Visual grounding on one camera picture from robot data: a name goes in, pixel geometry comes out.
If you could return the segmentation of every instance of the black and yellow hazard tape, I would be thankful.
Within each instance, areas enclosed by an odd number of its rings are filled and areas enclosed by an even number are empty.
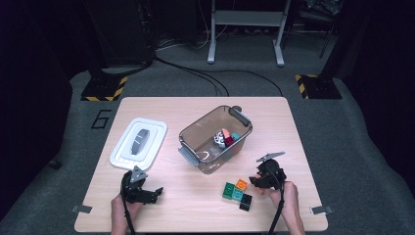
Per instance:
[[[303,82],[303,79],[305,77],[316,77],[317,78],[318,76],[317,75],[310,75],[310,74],[308,74],[308,75],[296,74],[296,81],[297,81],[297,85],[299,86],[300,94],[301,94],[302,99],[308,99],[309,98],[308,94],[307,94],[307,90],[305,89],[305,85],[304,85],[304,82]]]
[[[116,101],[121,95],[127,80],[128,77],[124,77],[119,82],[113,82],[109,87],[103,88],[95,92],[95,94],[94,92],[90,92],[91,94],[82,94],[81,101]]]

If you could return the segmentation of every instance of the person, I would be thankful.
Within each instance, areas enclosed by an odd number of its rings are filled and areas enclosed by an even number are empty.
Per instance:
[[[279,190],[274,190],[270,188],[256,188],[256,191],[260,195],[268,196],[275,208],[278,208],[280,203],[281,193]],[[299,210],[299,190],[297,185],[291,181],[286,181],[284,183],[284,207],[281,211],[281,215],[284,218],[284,221],[290,231],[291,235],[302,235],[305,234],[304,226],[302,224],[302,219],[300,217]],[[140,211],[143,206],[142,203],[128,203],[126,202],[128,211],[133,221],[138,211]],[[124,216],[124,205],[122,203],[121,195],[118,194],[114,199],[111,200],[112,207],[112,235],[124,235],[127,232],[128,224]]]

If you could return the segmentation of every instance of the black stand base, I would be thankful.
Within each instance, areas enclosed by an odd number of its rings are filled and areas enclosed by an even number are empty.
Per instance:
[[[81,94],[82,101],[115,101],[122,93],[126,76],[114,76],[102,72],[101,77],[91,77]]]
[[[333,80],[324,80],[317,75],[297,74],[296,81],[303,99],[342,99]]]

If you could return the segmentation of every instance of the container handle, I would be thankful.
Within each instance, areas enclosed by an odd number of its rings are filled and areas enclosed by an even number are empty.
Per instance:
[[[240,121],[244,127],[248,127],[251,125],[251,121],[241,113],[242,109],[239,106],[233,106],[229,109],[229,115],[235,117],[238,121]]]
[[[179,153],[189,162],[189,164],[193,166],[198,166],[199,161],[195,159],[191,152],[187,148],[181,147],[179,150]]]

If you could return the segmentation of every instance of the person's left hand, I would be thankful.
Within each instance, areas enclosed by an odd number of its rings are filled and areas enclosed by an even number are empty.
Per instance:
[[[138,211],[143,206],[143,204],[126,202],[126,205],[131,216],[131,221],[134,221]],[[127,219],[125,218],[125,209],[120,194],[118,194],[114,199],[111,200],[111,210],[111,234],[125,235],[128,229],[128,223]]]

